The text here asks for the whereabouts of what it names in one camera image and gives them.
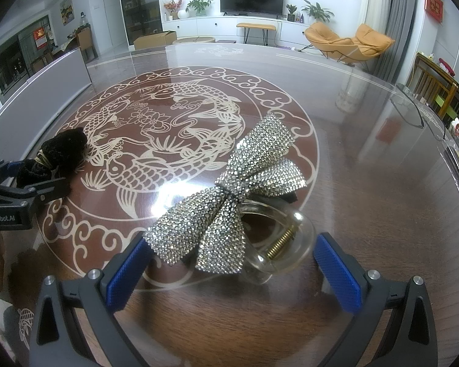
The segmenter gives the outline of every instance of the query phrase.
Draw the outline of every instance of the bottle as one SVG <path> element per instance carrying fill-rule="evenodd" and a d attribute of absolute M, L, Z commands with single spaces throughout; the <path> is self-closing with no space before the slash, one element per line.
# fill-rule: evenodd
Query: bottle
<path fill-rule="evenodd" d="M 84 14 L 84 12 L 82 11 L 80 13 L 80 27 L 86 25 L 88 23 L 87 21 L 87 16 Z"/>

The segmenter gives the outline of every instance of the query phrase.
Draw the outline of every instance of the rhinestone bow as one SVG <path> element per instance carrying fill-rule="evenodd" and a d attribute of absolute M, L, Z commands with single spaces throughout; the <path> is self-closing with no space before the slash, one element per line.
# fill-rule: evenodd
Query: rhinestone bow
<path fill-rule="evenodd" d="M 275 197 L 306 186 L 299 168 L 283 156 L 293 143 L 289 130 L 267 115 L 237 145 L 216 186 L 170 208 L 144 237 L 170 265 L 199 245 L 196 268 L 238 273 L 245 257 L 245 232 L 238 204 L 249 193 Z"/>

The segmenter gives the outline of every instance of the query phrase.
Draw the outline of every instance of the vase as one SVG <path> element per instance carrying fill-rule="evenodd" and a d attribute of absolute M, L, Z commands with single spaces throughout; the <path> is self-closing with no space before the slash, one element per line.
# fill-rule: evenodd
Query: vase
<path fill-rule="evenodd" d="M 190 14 L 186 10 L 179 11 L 179 19 L 186 19 L 190 16 Z"/>

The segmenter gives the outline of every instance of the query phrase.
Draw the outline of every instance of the screw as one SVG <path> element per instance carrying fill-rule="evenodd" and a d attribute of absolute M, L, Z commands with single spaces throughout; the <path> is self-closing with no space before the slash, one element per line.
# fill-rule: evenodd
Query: screw
<path fill-rule="evenodd" d="M 47 285 L 47 286 L 50 286 L 51 284 L 54 283 L 54 280 L 55 280 L 54 276 L 52 274 L 50 274 L 49 276 L 46 276 L 44 278 L 44 284 Z"/>
<path fill-rule="evenodd" d="M 100 276 L 100 271 L 99 269 L 92 269 L 91 271 L 87 273 L 87 276 L 89 279 L 95 280 L 96 278 Z"/>
<path fill-rule="evenodd" d="M 378 271 L 371 269 L 367 272 L 367 276 L 369 276 L 372 280 L 377 280 L 381 277 L 381 274 Z"/>
<path fill-rule="evenodd" d="M 424 283 L 424 280 L 420 276 L 413 276 L 413 281 L 419 286 Z"/>

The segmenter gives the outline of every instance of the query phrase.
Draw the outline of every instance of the wooden table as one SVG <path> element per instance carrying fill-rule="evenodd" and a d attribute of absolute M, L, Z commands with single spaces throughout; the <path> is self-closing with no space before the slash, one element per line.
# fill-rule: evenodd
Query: wooden table
<path fill-rule="evenodd" d="M 238 23 L 236 27 L 243 28 L 243 44 L 246 44 L 248 41 L 248 36 L 250 35 L 250 29 L 262 29 L 263 44 L 269 45 L 269 30 L 277 30 L 274 25 L 267 25 L 264 23 Z"/>
<path fill-rule="evenodd" d="M 69 197 L 39 211 L 34 229 L 4 234 L 1 297 L 12 305 L 0 312 L 0 326 L 17 358 L 27 365 L 30 341 L 20 338 L 26 320 L 17 311 L 34 311 L 46 275 L 76 278 L 104 266 L 138 228 L 212 186 L 236 141 L 273 110 L 295 134 L 287 157 L 308 183 L 296 208 L 365 269 L 393 280 L 424 278 L 439 366 L 449 366 L 459 353 L 459 190 L 442 156 L 450 135 L 442 139 L 438 117 L 421 111 L 422 126 L 392 85 L 323 57 L 252 45 L 200 50 L 188 44 L 101 59 L 89 67 L 93 86 L 31 151 L 69 125 L 88 131 L 88 161 L 71 178 Z M 346 93 L 351 80 L 361 87 Z M 346 112 L 337 107 L 344 101 Z M 118 181 L 142 166 L 153 174 L 139 187 Z M 167 175 L 182 181 L 165 186 Z M 261 227 L 267 233 L 268 224 Z M 264 285 L 200 273 L 193 262 L 152 260 L 115 315 L 153 367 L 318 365 L 351 319 L 322 291 L 311 255 Z M 79 319 L 97 360 L 108 365 L 84 313 Z"/>

